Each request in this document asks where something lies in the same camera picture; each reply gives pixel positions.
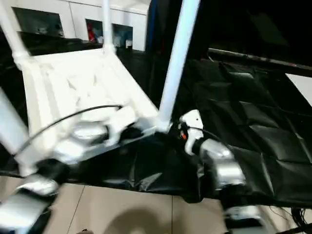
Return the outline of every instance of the black mat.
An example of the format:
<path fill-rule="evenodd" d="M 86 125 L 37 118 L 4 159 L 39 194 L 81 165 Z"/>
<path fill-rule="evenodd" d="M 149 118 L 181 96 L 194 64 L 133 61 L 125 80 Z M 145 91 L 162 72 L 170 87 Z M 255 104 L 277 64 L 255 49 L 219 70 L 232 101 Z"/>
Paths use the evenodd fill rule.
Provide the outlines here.
<path fill-rule="evenodd" d="M 22 34 L 33 55 L 99 48 L 80 40 Z M 0 48 L 0 82 L 27 123 L 21 72 L 7 46 Z M 168 61 L 156 55 L 118 50 L 120 60 L 156 106 Z M 82 163 L 69 182 L 141 192 L 180 195 L 188 202 L 221 198 L 224 205 L 270 204 L 312 207 L 312 107 L 280 72 L 187 61 L 173 119 L 199 109 L 204 127 L 233 151 L 247 187 L 221 193 L 211 188 L 205 162 L 194 164 L 166 136 L 157 134 Z M 2 175 L 18 176 L 2 148 Z"/>

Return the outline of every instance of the black cable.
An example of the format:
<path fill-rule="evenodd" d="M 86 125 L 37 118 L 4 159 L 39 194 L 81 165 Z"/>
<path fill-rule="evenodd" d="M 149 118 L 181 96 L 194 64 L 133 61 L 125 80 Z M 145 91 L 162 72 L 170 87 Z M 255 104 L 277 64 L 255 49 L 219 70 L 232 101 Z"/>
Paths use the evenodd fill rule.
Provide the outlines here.
<path fill-rule="evenodd" d="M 301 208 L 292 208 L 292 219 L 294 220 L 295 224 L 301 228 L 302 231 L 304 231 L 307 234 L 312 233 L 312 229 L 309 228 L 304 215 L 305 215 L 306 209 Z"/>
<path fill-rule="evenodd" d="M 280 216 L 281 218 L 283 218 L 284 220 L 286 220 L 286 221 L 289 221 L 287 218 L 285 218 L 284 216 L 282 216 L 282 215 L 280 215 L 279 213 L 277 213 L 277 212 L 275 212 L 273 209 L 272 209 L 272 207 L 271 206 L 269 206 L 269 208 L 270 208 L 270 210 L 274 213 L 274 214 L 276 214 L 276 215 L 278 215 L 278 216 Z"/>
<path fill-rule="evenodd" d="M 223 141 L 221 140 L 220 137 L 216 136 L 215 134 L 213 134 L 213 133 L 211 133 L 211 132 L 209 132 L 209 131 L 207 131 L 207 130 L 205 130 L 205 129 L 196 128 L 196 127 L 190 127 L 190 126 L 188 126 L 188 128 L 200 130 L 200 131 L 202 131 L 202 132 L 204 132 L 204 133 L 207 133 L 208 135 L 210 135 L 211 137 L 213 137 L 215 140 L 220 141 L 221 143 L 223 143 Z"/>
<path fill-rule="evenodd" d="M 21 146 L 21 148 L 18 150 L 18 152 L 15 154 L 15 155 L 18 155 L 20 154 L 22 151 L 24 151 L 30 144 L 31 142 L 37 138 L 39 135 L 41 135 L 43 132 L 45 132 L 46 130 L 48 130 L 49 128 L 51 128 L 52 126 L 68 119 L 68 118 L 71 118 L 73 116 L 77 116 L 79 114 L 82 114 L 84 112 L 88 112 L 88 111 L 92 111 L 92 110 L 96 110 L 96 109 L 103 109 L 103 108 L 110 108 L 110 107 L 118 107 L 118 108 L 121 108 L 122 106 L 121 105 L 104 105 L 104 106 L 95 106 L 95 107 L 90 107 L 90 108 L 87 108 L 87 109 L 84 109 L 84 110 L 81 110 L 81 111 L 77 111 L 75 113 L 72 113 L 70 115 L 67 115 L 63 118 L 60 118 L 58 120 L 56 120 L 55 122 L 49 124 L 48 126 L 42 128 L 40 131 L 36 132 L 33 136 L 29 137 L 29 139 Z"/>

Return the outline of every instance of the white cabinet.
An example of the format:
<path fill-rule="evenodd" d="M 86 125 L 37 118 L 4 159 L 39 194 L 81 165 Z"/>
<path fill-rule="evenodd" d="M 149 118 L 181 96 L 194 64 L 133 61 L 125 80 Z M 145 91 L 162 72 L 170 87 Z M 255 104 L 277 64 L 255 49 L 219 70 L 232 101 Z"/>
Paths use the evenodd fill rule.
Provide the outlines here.
<path fill-rule="evenodd" d="M 70 5 L 62 0 L 2 0 L 6 11 L 11 19 L 13 27 L 17 31 L 35 32 L 36 30 L 60 30 L 65 38 L 76 38 Z M 41 26 L 44 17 L 48 18 L 47 23 L 57 22 L 55 25 Z"/>
<path fill-rule="evenodd" d="M 87 21 L 103 19 L 102 0 L 2 1 L 16 31 L 89 40 Z M 134 50 L 145 51 L 150 4 L 151 0 L 110 0 L 111 23 L 132 32 Z"/>
<path fill-rule="evenodd" d="M 86 0 L 71 0 L 71 1 L 81 1 L 87 2 Z M 100 0 L 90 1 L 93 4 L 100 4 Z M 148 24 L 148 8 L 136 7 L 134 5 L 118 5 L 117 1 L 111 1 L 111 23 L 116 25 L 124 25 L 132 28 L 133 37 L 133 49 L 145 51 L 146 44 L 146 34 L 147 34 L 147 24 Z M 103 11 L 100 6 L 86 5 L 80 3 L 70 3 L 72 10 L 72 16 L 74 20 L 76 36 L 82 40 L 89 40 L 87 20 L 102 21 Z"/>

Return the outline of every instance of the tile floor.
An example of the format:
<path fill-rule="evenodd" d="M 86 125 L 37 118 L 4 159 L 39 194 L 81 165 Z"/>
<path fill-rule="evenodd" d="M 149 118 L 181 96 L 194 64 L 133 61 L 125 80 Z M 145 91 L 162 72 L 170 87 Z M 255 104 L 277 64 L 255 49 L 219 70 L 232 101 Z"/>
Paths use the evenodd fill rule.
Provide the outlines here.
<path fill-rule="evenodd" d="M 0 177 L 0 200 L 20 179 Z M 280 231 L 295 227 L 279 208 L 261 207 Z M 223 234 L 226 232 L 217 200 L 188 204 L 177 196 L 144 194 L 117 189 L 65 184 L 53 205 L 45 234 Z M 306 220 L 312 222 L 312 212 Z"/>

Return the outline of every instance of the white metal bar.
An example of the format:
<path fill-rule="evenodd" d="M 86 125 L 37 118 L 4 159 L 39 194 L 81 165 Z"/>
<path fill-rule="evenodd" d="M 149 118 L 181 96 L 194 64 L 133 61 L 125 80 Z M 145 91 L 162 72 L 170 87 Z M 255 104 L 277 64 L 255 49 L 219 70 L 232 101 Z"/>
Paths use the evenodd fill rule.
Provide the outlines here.
<path fill-rule="evenodd" d="M 4 31 L 5 37 L 12 49 L 12 55 L 16 64 L 18 59 L 28 58 L 28 51 L 25 49 L 18 33 L 14 30 L 12 23 L 5 11 L 4 3 L 0 0 L 0 25 Z"/>
<path fill-rule="evenodd" d="M 183 0 L 182 3 L 159 109 L 158 128 L 161 131 L 167 131 L 170 124 L 199 4 L 200 0 Z"/>
<path fill-rule="evenodd" d="M 102 10 L 103 10 L 103 49 L 105 52 L 108 50 L 113 50 L 115 52 L 113 44 L 113 28 L 111 24 L 111 14 L 110 14 L 110 4 L 109 0 L 102 1 Z"/>

